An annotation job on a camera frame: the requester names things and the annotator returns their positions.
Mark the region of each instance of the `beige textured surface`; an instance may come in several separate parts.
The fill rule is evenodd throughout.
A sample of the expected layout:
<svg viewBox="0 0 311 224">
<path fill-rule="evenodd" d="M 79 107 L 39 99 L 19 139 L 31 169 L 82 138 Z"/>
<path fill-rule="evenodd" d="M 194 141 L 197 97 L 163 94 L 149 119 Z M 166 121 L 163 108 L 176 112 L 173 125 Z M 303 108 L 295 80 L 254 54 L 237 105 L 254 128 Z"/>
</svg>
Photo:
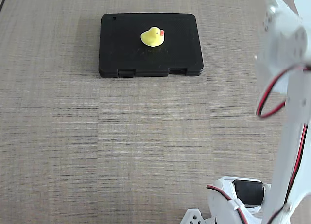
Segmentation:
<svg viewBox="0 0 311 224">
<path fill-rule="evenodd" d="M 254 116 L 261 1 L 6 0 L 0 223 L 179 223 L 209 216 L 220 176 L 270 182 L 283 114 Z M 195 14 L 205 72 L 100 78 L 100 19 L 119 12 Z"/>
</svg>

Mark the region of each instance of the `black box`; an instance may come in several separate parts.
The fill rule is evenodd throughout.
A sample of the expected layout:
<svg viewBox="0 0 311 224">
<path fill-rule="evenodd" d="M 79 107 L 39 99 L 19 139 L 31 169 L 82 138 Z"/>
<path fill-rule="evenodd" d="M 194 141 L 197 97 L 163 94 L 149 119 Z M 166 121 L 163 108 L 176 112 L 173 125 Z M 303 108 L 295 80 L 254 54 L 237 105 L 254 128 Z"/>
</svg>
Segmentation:
<svg viewBox="0 0 311 224">
<path fill-rule="evenodd" d="M 140 34 L 157 26 L 165 41 L 142 43 Z M 192 14 L 105 14 L 101 22 L 99 73 L 103 78 L 198 76 L 204 69 L 195 16 Z"/>
</svg>

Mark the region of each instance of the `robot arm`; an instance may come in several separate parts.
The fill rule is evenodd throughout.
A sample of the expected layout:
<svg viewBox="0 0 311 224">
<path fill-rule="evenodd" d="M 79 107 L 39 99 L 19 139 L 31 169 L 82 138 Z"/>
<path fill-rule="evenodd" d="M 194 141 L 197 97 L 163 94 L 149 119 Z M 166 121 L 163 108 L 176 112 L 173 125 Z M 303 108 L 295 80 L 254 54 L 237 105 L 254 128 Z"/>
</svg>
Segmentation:
<svg viewBox="0 0 311 224">
<path fill-rule="evenodd" d="M 207 187 L 212 218 L 204 220 L 198 209 L 189 209 L 181 224 L 290 224 L 294 210 L 311 193 L 311 71 L 296 69 L 311 65 L 311 29 L 282 0 L 267 0 L 262 31 L 255 57 L 259 85 L 279 80 L 268 89 L 287 94 L 272 184 L 223 177 Z"/>
</svg>

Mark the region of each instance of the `red and black cable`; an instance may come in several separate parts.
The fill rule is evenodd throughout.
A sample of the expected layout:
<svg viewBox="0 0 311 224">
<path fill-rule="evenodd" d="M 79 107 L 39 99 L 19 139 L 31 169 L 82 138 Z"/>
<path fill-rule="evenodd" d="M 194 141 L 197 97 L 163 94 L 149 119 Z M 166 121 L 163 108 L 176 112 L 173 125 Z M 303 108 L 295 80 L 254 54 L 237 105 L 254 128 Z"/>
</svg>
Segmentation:
<svg viewBox="0 0 311 224">
<path fill-rule="evenodd" d="M 265 92 L 263 93 L 263 96 L 257 106 L 257 110 L 256 110 L 256 115 L 259 116 L 260 118 L 266 118 L 266 117 L 269 117 L 273 114 L 275 114 L 276 112 L 278 112 L 281 108 L 283 108 L 285 106 L 285 100 L 283 102 L 281 102 L 279 105 L 277 105 L 273 110 L 269 111 L 268 113 L 266 114 L 262 114 L 262 110 L 263 110 L 263 107 L 273 89 L 273 87 L 275 86 L 275 84 L 279 81 L 279 79 L 284 75 L 286 74 L 287 72 L 293 70 L 293 69 L 297 69 L 298 67 L 297 66 L 291 66 L 285 70 L 283 70 L 279 75 L 277 75 L 273 80 L 272 82 L 268 85 L 268 87 L 266 88 Z"/>
<path fill-rule="evenodd" d="M 290 178 L 290 182 L 288 184 L 288 188 L 287 188 L 284 204 L 283 204 L 281 209 L 279 209 L 275 214 L 272 215 L 272 217 L 269 219 L 267 224 L 271 224 L 272 223 L 272 221 L 278 216 L 278 214 L 283 210 L 283 207 L 287 203 L 289 194 L 290 194 L 290 192 L 292 190 L 294 181 L 296 179 L 296 176 L 298 174 L 298 170 L 299 170 L 299 167 L 300 167 L 300 164 L 301 164 L 303 150 L 304 150 L 304 147 L 305 147 L 305 141 L 306 141 L 306 136 L 307 136 L 307 130 L 308 130 L 308 125 L 305 124 L 304 127 L 303 127 L 303 130 L 302 130 L 302 135 L 301 135 L 301 140 L 300 140 L 300 145 L 299 145 L 299 151 L 298 151 L 296 163 L 295 163 L 295 166 L 294 166 L 294 170 L 293 170 L 292 176 Z"/>
<path fill-rule="evenodd" d="M 225 193 L 223 190 L 221 190 L 221 189 L 218 188 L 218 187 L 215 187 L 215 186 L 212 186 L 212 185 L 207 185 L 206 188 L 207 188 L 207 189 L 214 190 L 214 191 L 220 193 L 227 201 L 231 201 L 231 200 L 232 200 L 232 198 L 231 198 L 227 193 Z M 239 214 L 239 217 L 240 217 L 242 223 L 243 223 L 243 224 L 248 224 L 248 222 L 247 222 L 247 220 L 246 220 L 246 218 L 245 218 L 245 216 L 244 216 L 242 210 L 241 210 L 240 208 L 238 208 L 238 209 L 237 209 L 237 212 L 238 212 L 238 214 Z"/>
</svg>

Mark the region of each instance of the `rubber duck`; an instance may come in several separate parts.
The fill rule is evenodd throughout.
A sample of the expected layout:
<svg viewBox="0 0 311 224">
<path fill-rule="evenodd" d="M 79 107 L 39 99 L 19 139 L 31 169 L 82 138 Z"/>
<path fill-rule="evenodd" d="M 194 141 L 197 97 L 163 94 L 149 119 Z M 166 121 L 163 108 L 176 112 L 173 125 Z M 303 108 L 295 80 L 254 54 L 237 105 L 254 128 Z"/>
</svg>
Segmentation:
<svg viewBox="0 0 311 224">
<path fill-rule="evenodd" d="M 151 27 L 148 31 L 140 35 L 140 39 L 147 46 L 160 46 L 164 42 L 164 30 L 160 30 L 156 26 Z"/>
</svg>

